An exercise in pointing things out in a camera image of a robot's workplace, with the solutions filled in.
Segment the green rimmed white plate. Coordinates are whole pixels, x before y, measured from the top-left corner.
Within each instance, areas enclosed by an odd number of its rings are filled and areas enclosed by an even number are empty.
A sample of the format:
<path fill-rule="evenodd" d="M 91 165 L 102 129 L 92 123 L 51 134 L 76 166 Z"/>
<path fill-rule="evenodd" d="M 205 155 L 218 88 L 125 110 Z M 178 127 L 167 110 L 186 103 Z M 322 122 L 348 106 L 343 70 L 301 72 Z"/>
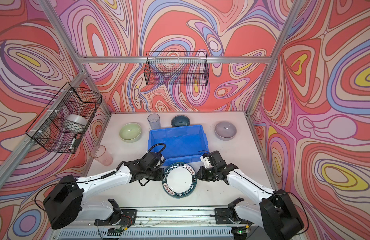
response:
<path fill-rule="evenodd" d="M 173 198 L 185 198 L 192 194 L 197 185 L 196 172 L 187 163 L 173 163 L 169 165 L 163 175 L 164 191 Z"/>

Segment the blue plastic bin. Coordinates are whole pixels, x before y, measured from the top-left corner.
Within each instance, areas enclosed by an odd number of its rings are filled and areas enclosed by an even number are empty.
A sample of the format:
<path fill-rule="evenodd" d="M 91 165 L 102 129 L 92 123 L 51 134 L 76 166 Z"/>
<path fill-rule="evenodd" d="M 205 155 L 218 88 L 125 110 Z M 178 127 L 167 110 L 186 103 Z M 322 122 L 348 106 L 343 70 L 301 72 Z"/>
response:
<path fill-rule="evenodd" d="M 151 130 L 148 149 L 160 143 L 166 145 L 162 151 L 166 159 L 164 166 L 179 162 L 199 162 L 200 157 L 209 151 L 208 140 L 201 125 Z"/>

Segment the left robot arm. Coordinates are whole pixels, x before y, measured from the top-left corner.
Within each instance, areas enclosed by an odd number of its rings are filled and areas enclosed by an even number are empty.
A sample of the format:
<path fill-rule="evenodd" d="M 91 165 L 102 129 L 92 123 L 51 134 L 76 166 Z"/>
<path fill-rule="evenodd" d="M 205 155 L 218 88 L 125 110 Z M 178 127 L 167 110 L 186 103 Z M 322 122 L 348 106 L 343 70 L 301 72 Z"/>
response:
<path fill-rule="evenodd" d="M 94 176 L 75 178 L 72 175 L 63 177 L 58 183 L 52 184 L 52 191 L 43 200 L 41 209 L 47 213 L 52 229 L 67 227 L 74 221 L 95 220 L 98 224 L 108 226 L 133 225 L 131 217 L 125 215 L 114 199 L 98 203 L 88 200 L 106 190 L 128 185 L 134 182 L 145 186 L 151 181 L 163 179 L 163 164 L 166 159 L 162 152 L 166 144 L 153 145 L 140 159 L 122 161 L 114 169 Z"/>

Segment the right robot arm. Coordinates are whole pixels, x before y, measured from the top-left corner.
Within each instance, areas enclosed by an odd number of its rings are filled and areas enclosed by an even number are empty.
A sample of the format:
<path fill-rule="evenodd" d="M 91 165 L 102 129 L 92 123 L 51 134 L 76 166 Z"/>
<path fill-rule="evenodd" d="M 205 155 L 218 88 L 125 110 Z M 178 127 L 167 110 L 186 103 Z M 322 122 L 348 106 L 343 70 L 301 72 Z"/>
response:
<path fill-rule="evenodd" d="M 258 225 L 272 240 L 290 240 L 308 229 L 288 192 L 260 185 L 238 166 L 227 164 L 219 151 L 202 151 L 200 159 L 204 165 L 196 173 L 198 180 L 223 181 L 252 201 L 246 204 L 245 198 L 237 198 L 228 204 L 224 214 L 214 216 L 218 221 L 228 220 L 234 224 L 246 221 Z"/>

